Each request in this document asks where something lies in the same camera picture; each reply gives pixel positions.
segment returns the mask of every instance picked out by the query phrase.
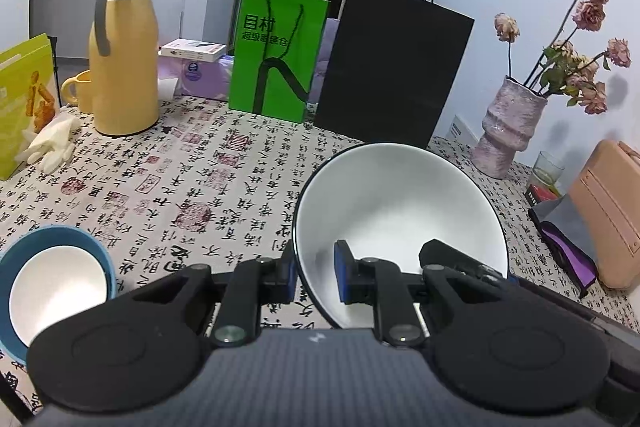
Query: vase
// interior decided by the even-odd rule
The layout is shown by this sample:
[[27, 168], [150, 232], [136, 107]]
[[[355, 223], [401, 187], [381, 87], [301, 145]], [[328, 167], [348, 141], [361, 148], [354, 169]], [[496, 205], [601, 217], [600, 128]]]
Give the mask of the vase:
[[546, 107], [546, 98], [504, 77], [482, 119], [484, 134], [471, 153], [476, 168], [492, 178], [506, 176], [516, 151], [524, 151]]

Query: white logo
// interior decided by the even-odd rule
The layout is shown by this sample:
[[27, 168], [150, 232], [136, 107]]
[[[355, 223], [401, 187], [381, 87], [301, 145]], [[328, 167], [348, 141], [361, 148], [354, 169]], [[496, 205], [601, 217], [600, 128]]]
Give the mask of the white logo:
[[325, 338], [326, 336], [324, 336], [324, 334], [316, 333], [315, 336], [309, 337], [309, 340], [317, 344], [318, 342], [320, 342], [322, 339], [325, 339]]

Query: chinese calligraphy tablecloth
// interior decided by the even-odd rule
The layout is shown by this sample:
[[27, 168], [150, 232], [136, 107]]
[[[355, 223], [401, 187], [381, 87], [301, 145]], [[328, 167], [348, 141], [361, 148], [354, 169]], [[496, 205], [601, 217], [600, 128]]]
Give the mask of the chinese calligraphy tablecloth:
[[[257, 255], [277, 257], [289, 237], [297, 197], [310, 174], [356, 140], [311, 123], [229, 110], [226, 103], [181, 97], [164, 102], [159, 123], [112, 139], [84, 122], [72, 161], [49, 176], [33, 167], [0, 183], [0, 249], [51, 223], [88, 230], [108, 249], [118, 290], [128, 291], [193, 263], [230, 271]], [[530, 168], [514, 164], [504, 180], [476, 171], [468, 147], [441, 138], [430, 149], [462, 169], [495, 207], [510, 269], [577, 300], [527, 217]], [[624, 294], [598, 283], [581, 301], [640, 330]], [[264, 307], [265, 327], [325, 328], [298, 284], [295, 302]], [[33, 410], [41, 407], [22, 366], [4, 353], [0, 371]]]

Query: black panel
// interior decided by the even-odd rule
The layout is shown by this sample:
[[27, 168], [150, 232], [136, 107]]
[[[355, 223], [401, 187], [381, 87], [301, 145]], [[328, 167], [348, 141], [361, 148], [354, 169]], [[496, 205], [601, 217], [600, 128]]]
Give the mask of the black panel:
[[473, 24], [423, 0], [346, 0], [316, 125], [426, 147]]

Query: white glove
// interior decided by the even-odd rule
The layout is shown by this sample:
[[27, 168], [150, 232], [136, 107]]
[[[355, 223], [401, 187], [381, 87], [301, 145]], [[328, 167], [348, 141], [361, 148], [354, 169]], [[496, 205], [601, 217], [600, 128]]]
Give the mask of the white glove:
[[71, 143], [71, 131], [80, 127], [82, 124], [77, 117], [61, 110], [38, 134], [31, 131], [22, 132], [31, 144], [18, 153], [15, 160], [17, 162], [26, 160], [31, 165], [42, 158], [38, 164], [38, 170], [51, 174], [63, 161], [71, 158], [75, 147]]

